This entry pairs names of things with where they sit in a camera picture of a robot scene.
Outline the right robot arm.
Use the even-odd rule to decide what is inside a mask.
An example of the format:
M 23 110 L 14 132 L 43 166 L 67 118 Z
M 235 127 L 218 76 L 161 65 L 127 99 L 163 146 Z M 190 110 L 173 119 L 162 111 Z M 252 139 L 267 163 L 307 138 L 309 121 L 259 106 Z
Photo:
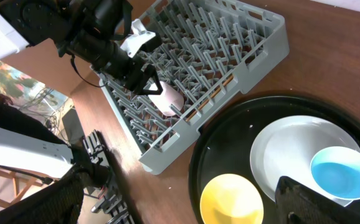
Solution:
M 360 200 L 360 148 L 321 118 L 289 116 L 270 123 L 254 139 L 249 161 L 258 186 L 277 205 L 285 179 L 340 208 Z M 62 177 L 72 164 L 67 146 L 0 128 L 0 165 Z

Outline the pink cup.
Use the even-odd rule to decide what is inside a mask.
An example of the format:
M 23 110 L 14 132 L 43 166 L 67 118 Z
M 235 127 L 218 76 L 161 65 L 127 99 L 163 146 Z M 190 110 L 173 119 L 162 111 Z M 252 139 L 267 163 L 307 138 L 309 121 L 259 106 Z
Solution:
M 184 106 L 184 98 L 167 83 L 160 81 L 160 84 L 163 88 L 162 93 L 160 95 L 148 95 L 148 97 L 157 109 L 162 112 L 162 114 L 165 116 L 174 116 L 175 112 L 170 108 L 170 106 L 173 105 L 181 111 Z

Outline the blue cup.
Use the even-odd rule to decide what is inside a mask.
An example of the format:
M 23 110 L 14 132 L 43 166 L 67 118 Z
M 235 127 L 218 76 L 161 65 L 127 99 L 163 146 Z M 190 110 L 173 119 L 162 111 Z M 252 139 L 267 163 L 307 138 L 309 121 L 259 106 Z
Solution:
M 360 200 L 360 152 L 331 146 L 317 152 L 310 163 L 313 180 L 327 194 Z

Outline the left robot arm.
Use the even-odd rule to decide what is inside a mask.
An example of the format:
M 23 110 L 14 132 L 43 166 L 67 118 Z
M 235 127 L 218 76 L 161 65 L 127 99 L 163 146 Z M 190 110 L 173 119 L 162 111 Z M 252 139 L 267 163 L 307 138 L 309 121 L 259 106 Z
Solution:
M 117 80 L 136 95 L 160 95 L 155 67 L 137 53 L 161 44 L 155 32 L 132 20 L 127 0 L 2 0 L 0 59 L 53 40 L 59 57 L 79 57 L 106 82 Z

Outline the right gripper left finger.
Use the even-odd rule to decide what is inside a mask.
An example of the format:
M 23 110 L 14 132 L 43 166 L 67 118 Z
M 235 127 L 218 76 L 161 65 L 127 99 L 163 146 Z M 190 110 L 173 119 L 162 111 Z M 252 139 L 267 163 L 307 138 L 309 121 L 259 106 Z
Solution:
M 77 223 L 83 204 L 83 166 L 58 182 L 0 211 L 0 224 Z

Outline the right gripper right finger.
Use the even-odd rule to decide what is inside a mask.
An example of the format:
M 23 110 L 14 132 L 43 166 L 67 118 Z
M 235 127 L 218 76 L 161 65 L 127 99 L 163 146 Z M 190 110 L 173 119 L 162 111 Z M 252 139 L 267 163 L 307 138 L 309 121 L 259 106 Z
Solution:
M 290 177 L 280 177 L 275 204 L 280 224 L 360 224 L 360 215 Z

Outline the yellow bowl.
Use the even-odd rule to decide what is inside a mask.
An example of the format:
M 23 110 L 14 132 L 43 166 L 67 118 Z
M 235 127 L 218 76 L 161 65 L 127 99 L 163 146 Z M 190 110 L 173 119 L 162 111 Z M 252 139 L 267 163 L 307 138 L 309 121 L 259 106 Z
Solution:
M 199 203 L 205 224 L 262 224 L 263 202 L 257 188 L 236 174 L 214 177 L 204 187 Z

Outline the wooden chopstick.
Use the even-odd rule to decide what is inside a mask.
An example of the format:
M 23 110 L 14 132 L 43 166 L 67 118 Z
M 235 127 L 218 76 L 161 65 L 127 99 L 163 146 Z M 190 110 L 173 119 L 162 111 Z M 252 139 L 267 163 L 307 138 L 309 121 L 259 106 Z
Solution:
M 227 92 L 226 90 L 226 86 L 234 79 L 234 75 L 231 74 L 226 80 L 224 80 L 223 82 L 220 82 L 220 85 L 217 86 L 214 91 L 212 93 L 210 93 L 209 95 L 207 95 L 206 99 L 189 115 L 189 117 L 186 119 L 186 121 L 190 121 L 192 119 L 193 116 L 195 116 L 196 114 L 201 114 L 202 113 L 202 109 L 203 107 L 205 107 L 206 104 L 208 103 L 212 103 L 214 104 L 214 98 L 216 97 L 216 95 L 218 95 L 221 91 L 223 91 L 224 93 Z

